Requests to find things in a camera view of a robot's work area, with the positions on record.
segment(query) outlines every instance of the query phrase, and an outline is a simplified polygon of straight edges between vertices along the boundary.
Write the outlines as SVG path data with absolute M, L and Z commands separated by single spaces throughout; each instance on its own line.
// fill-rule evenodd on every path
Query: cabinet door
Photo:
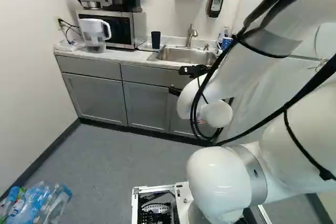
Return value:
M 178 116 L 178 113 L 176 110 L 176 104 L 177 104 L 178 97 L 170 94 L 170 99 L 172 101 L 171 102 L 172 109 L 171 109 L 171 119 L 170 119 L 170 133 L 195 138 L 195 135 L 190 126 L 190 120 L 184 120 Z M 206 123 L 199 124 L 198 127 L 199 127 L 199 130 L 206 136 L 213 135 L 217 130 L 215 128 L 210 127 Z
M 168 132 L 170 101 L 168 88 L 123 82 L 128 125 Z
M 127 125 L 121 81 L 63 74 L 80 118 Z

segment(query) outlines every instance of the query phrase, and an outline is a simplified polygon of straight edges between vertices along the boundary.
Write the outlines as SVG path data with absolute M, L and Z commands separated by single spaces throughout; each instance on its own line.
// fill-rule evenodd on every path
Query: white wall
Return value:
M 232 27 L 239 0 L 224 0 L 218 18 L 206 15 L 208 0 L 141 0 L 147 13 L 147 32 L 158 30 L 168 36 L 186 37 L 189 24 L 193 23 L 199 38 L 217 39 L 223 26 Z
M 52 46 L 73 0 L 2 0 L 0 195 L 77 118 Z

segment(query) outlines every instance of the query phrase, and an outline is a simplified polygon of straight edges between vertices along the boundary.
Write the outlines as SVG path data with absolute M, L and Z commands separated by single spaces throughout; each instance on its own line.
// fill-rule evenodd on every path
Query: cabinet drawer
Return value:
M 56 56 L 56 59 L 62 72 L 121 80 L 120 66 L 118 63 L 110 63 L 99 60 L 87 60 L 59 55 Z
M 131 81 L 137 83 L 145 83 L 169 87 L 174 85 L 176 88 L 182 89 L 192 81 L 189 76 L 180 76 L 177 70 L 142 67 L 134 65 L 121 65 L 121 73 L 123 81 Z

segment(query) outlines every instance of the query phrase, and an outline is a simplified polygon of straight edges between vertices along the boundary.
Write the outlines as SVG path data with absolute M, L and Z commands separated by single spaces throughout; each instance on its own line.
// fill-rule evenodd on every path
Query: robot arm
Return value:
M 216 127 L 228 124 L 232 111 L 217 102 L 243 93 L 289 55 L 309 29 L 333 21 L 334 2 L 262 1 L 245 19 L 223 62 L 210 76 L 200 77 L 201 87 L 194 80 L 182 91 L 177 104 L 180 117 L 191 121 L 195 121 L 192 115 L 207 118 Z M 335 72 L 336 56 L 328 67 L 331 74 Z M 261 140 L 195 152 L 187 164 L 194 207 L 212 224 L 234 223 L 244 208 L 336 189 L 336 128 L 330 125 L 336 121 L 335 90 L 336 82 L 327 82 L 296 100 L 273 120 Z
M 333 21 L 336 16 L 333 8 L 336 0 L 263 0 L 247 16 L 253 10 L 253 1 L 240 0 L 234 26 L 237 36 L 231 50 L 222 57 L 223 62 L 218 60 L 218 69 L 213 69 L 212 75 L 200 77 L 200 91 L 197 80 L 182 91 L 177 102 L 181 118 L 194 121 L 191 110 L 196 103 L 197 119 L 205 119 L 213 127 L 227 125 L 232 110 L 219 101 L 242 94 L 255 85 L 281 58 L 290 55 L 311 29 Z M 209 104 L 200 95 L 197 98 L 197 93 L 202 93 Z

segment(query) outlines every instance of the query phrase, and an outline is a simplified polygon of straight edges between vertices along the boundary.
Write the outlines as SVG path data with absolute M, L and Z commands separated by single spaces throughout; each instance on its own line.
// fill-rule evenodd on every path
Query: sink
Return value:
M 159 53 L 153 54 L 148 60 L 164 60 L 212 66 L 216 61 L 216 55 L 211 51 L 193 48 L 165 47 Z

